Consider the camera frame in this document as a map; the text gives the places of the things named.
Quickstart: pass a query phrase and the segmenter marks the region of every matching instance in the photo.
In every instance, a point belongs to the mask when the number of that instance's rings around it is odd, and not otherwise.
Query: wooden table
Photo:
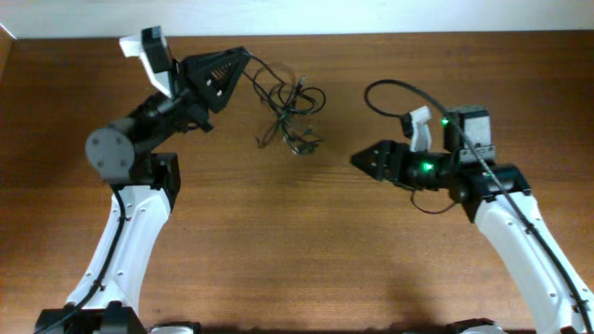
[[[438,216],[349,164],[398,121],[363,101],[382,78],[421,87],[447,106],[489,108],[498,161],[517,164],[550,230],[594,287],[594,32],[170,38],[178,58],[244,45],[323,88],[310,122],[328,142],[313,156],[280,141],[256,146],[273,121],[242,79],[214,131],[176,135],[182,190],[141,292],[146,325],[345,329],[423,327],[490,317],[530,328],[525,302],[462,209]],[[252,64],[248,71],[255,71]],[[84,142],[154,89],[116,39],[17,41],[0,86],[0,332],[29,332],[60,307],[103,230],[110,190]],[[394,87],[379,106],[423,104]],[[433,121],[435,148],[441,130]],[[423,193],[439,208],[445,192]]]

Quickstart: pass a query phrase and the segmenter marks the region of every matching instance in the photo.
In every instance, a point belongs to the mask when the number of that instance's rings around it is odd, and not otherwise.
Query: white plastic bracket
[[[167,47],[167,41],[162,38],[161,42],[163,43],[164,47]],[[148,79],[150,83],[155,86],[155,88],[159,89],[163,94],[167,97],[171,98],[173,95],[171,93],[171,83],[169,81],[169,72],[162,71],[159,73],[155,73],[155,71],[150,66],[149,58],[147,57],[147,52],[142,47],[142,37],[139,34],[122,37],[120,38],[120,48],[123,51],[123,55],[127,58],[129,57],[138,57],[142,62],[142,66],[145,68],[147,72]]]
[[[510,196],[556,254],[577,287],[579,297],[588,301],[588,317],[594,319],[594,310],[590,306],[594,304],[594,295],[547,229],[536,199],[522,192],[511,193]],[[537,333],[554,334],[559,333],[561,328],[568,327],[573,327],[578,333],[586,331],[582,315],[574,310],[575,298],[567,288],[562,275],[536,238],[526,231],[503,195],[497,195],[494,201],[484,200],[479,206],[474,222],[508,268],[530,308]]]
[[[431,119],[429,107],[422,106],[410,112],[412,121],[411,152],[424,152],[431,149],[431,132],[427,122]]]
[[[161,228],[169,218],[171,207],[163,189],[150,189],[150,186],[126,186],[120,194],[127,219],[110,267],[101,281],[101,289],[95,293],[84,309],[104,309],[110,302],[122,302],[123,306],[132,307],[139,315],[138,300],[142,280],[149,264],[150,253]],[[93,260],[66,303],[80,302],[91,289],[107,257],[119,224],[119,217],[120,205],[115,196],[112,196],[110,217]]]

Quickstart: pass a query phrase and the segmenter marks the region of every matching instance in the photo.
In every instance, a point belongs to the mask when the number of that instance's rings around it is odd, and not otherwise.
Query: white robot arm
[[[439,109],[444,114],[444,148],[449,153],[429,152],[432,141],[426,123],[431,114],[427,107],[398,115],[373,106],[368,93],[380,84],[404,87]],[[447,189],[507,266],[530,308],[536,331],[591,334],[594,296],[547,229],[532,189],[518,168],[495,163],[489,112],[481,106],[445,109],[409,83],[390,79],[371,84],[365,98],[379,114],[400,119],[411,145],[384,140],[355,154],[351,163],[376,180],[387,179],[413,195],[423,189]],[[465,330],[491,333],[501,328],[477,320],[464,322],[456,332]]]
[[[127,57],[139,57],[159,92],[126,117],[95,130],[85,152],[111,185],[110,216],[79,285],[61,309],[43,310],[35,334],[146,334],[138,299],[149,257],[181,187],[177,155],[152,153],[175,133],[209,132],[209,111],[222,110],[250,54],[243,47],[171,57],[159,27],[125,37]],[[170,326],[153,333],[187,334],[199,325]]]

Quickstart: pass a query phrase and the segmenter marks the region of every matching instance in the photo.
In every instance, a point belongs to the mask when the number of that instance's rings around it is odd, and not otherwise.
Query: white wall
[[[0,0],[18,38],[594,29],[594,0]]]

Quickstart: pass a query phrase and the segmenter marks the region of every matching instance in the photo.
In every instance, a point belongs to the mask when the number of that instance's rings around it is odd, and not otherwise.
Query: black cable
[[[317,87],[303,88],[304,77],[296,85],[294,83],[288,84],[263,60],[247,52],[244,52],[243,54],[256,60],[262,65],[262,68],[253,76],[245,71],[243,74],[252,82],[253,90],[256,95],[270,107],[277,117],[277,120],[270,125],[260,138],[256,137],[258,147],[265,148],[268,146],[280,130],[285,143],[289,145],[293,153],[304,154],[313,152],[314,148],[318,146],[318,143],[323,142],[324,139],[321,136],[312,133],[309,128],[303,131],[298,131],[292,124],[292,118],[293,116],[310,116],[320,112],[326,105],[326,94],[324,91]],[[269,90],[265,90],[257,81],[258,75],[264,71],[268,71],[278,81],[278,83]],[[311,95],[311,93],[314,92],[321,95],[321,102]],[[307,102],[309,108],[298,109],[298,101]]]
[[[410,202],[412,203],[412,205],[415,208],[419,209],[421,212],[425,212],[425,213],[428,213],[428,214],[442,214],[442,213],[445,213],[445,212],[449,211],[450,209],[452,209],[453,207],[455,207],[456,204],[457,204],[456,202],[452,202],[450,205],[448,205],[447,207],[445,207],[444,209],[442,209],[440,211],[431,212],[431,211],[425,210],[425,209],[421,208],[419,205],[417,205],[417,203],[415,202],[415,194],[416,193],[417,193],[416,190],[413,190],[410,193]]]
[[[380,114],[380,115],[382,115],[382,116],[386,116],[386,117],[395,117],[395,118],[399,118],[399,119],[401,119],[401,120],[402,120],[402,119],[404,118],[404,116],[403,116],[403,115],[399,115],[399,114],[394,114],[394,113],[390,113],[390,112],[383,111],[383,110],[381,110],[381,109],[377,108],[376,106],[374,106],[374,105],[371,103],[371,101],[369,101],[369,91],[371,91],[371,89],[372,89],[373,87],[377,86],[377,85],[380,85],[380,84],[388,84],[386,81],[389,81],[389,80],[379,80],[379,81],[377,81],[377,82],[375,82],[375,83],[372,83],[372,84],[370,84],[370,85],[369,85],[367,88],[365,88],[365,93],[363,93],[363,98],[365,99],[365,103],[368,105],[368,107],[369,107],[371,110],[373,110],[373,111],[375,111],[375,112],[379,113],[379,114]]]
[[[66,315],[62,316],[62,318],[59,319],[59,321],[57,321],[51,325],[46,325],[43,328],[39,328],[33,334],[46,333],[50,330],[53,330],[55,328],[58,328],[58,327],[64,325],[64,323],[66,321],[68,321],[68,319],[70,319],[71,317],[73,317],[79,311],[81,311],[83,309],[83,307],[93,298],[93,296],[99,290],[99,288],[103,289],[103,286],[101,285],[101,281],[103,280],[103,278],[107,274],[108,269],[110,268],[111,258],[113,258],[113,253],[115,252],[115,249],[118,246],[118,240],[120,239],[120,235],[122,234],[122,230],[123,230],[123,225],[126,221],[126,212],[125,212],[125,208],[123,206],[123,200],[122,200],[122,196],[120,195],[120,191],[118,190],[118,188],[116,186],[110,185],[110,187],[111,187],[111,190],[113,191],[113,195],[115,196],[116,200],[118,201],[118,206],[120,207],[120,217],[118,218],[118,221],[119,221],[118,228],[116,229],[115,234],[113,235],[113,240],[111,241],[110,249],[108,250],[108,254],[105,257],[105,262],[103,263],[103,266],[101,267],[101,270],[99,271],[99,275],[97,275],[97,279],[95,281],[93,281],[93,285],[91,286],[91,289],[89,289],[89,291],[86,293],[84,298],[74,306],[74,309],[72,309]]]
[[[530,223],[528,221],[528,219],[526,218],[526,216],[520,210],[520,207],[518,207],[518,205],[516,204],[516,202],[511,198],[510,193],[508,193],[508,191],[501,184],[501,182],[499,181],[499,179],[497,178],[497,176],[493,173],[493,171],[491,170],[491,168],[489,167],[489,165],[486,163],[486,161],[484,160],[483,156],[481,156],[481,154],[474,147],[474,144],[472,143],[472,141],[468,138],[468,136],[464,133],[464,131],[462,131],[462,129],[460,128],[458,122],[453,117],[451,117],[449,111],[447,111],[447,109],[444,108],[444,106],[442,106],[435,98],[433,98],[429,94],[421,91],[419,88],[413,86],[410,83],[405,83],[405,82],[401,82],[401,81],[393,80],[393,79],[379,80],[379,81],[377,81],[375,83],[372,83],[370,86],[368,86],[368,89],[366,89],[366,91],[365,91],[366,92],[366,101],[367,101],[367,95],[368,95],[368,91],[370,90],[370,87],[373,88],[373,87],[375,87],[377,85],[380,85],[380,84],[394,84],[394,85],[397,85],[397,86],[400,86],[400,87],[404,87],[407,90],[415,93],[416,95],[423,97],[425,100],[427,100],[429,103],[431,103],[436,109],[438,109],[442,113],[442,115],[449,121],[448,124],[451,123],[454,126],[454,129],[456,129],[456,131],[462,136],[462,139],[464,140],[464,142],[468,145],[469,149],[472,152],[472,155],[474,155],[474,157],[476,157],[476,159],[480,162],[481,166],[483,167],[483,170],[486,173],[488,173],[489,175],[491,175],[491,179],[497,185],[497,187],[499,188],[499,191],[501,191],[501,194],[503,194],[503,196],[508,201],[508,203],[510,204],[510,206],[512,207],[512,209],[518,215],[518,218],[520,218],[520,220],[522,221],[524,227],[526,228],[526,233],[532,234],[533,236],[535,236],[535,239],[536,239],[536,241],[538,241],[538,244],[540,244],[540,246],[543,248],[543,250],[545,251],[545,253],[551,259],[551,261],[553,262],[553,264],[555,265],[555,267],[557,268],[557,270],[559,271],[559,273],[563,277],[563,280],[565,281],[565,284],[567,284],[567,288],[572,293],[572,295],[573,295],[573,297],[575,299],[575,302],[577,303],[577,309],[579,310],[579,313],[582,315],[582,318],[584,320],[584,327],[586,327],[587,333],[588,334],[594,334],[594,331],[592,330],[592,324],[590,323],[590,319],[588,317],[588,310],[586,309],[586,302],[587,301],[582,300],[582,298],[580,297],[580,294],[579,294],[578,289],[575,287],[574,282],[569,277],[569,274],[567,273],[567,271],[563,267],[562,263],[559,261],[559,258],[557,258],[557,255],[555,255],[555,252],[547,244],[547,241],[545,241],[545,239],[542,238],[542,236],[540,235],[540,233],[538,232],[538,230],[535,228],[534,224],[532,224],[532,223]],[[375,107],[371,107],[371,108],[374,111],[377,111],[378,113],[380,113],[380,114],[382,114],[384,116],[397,117],[397,116],[395,116],[395,114],[386,113],[384,111],[378,110]]]

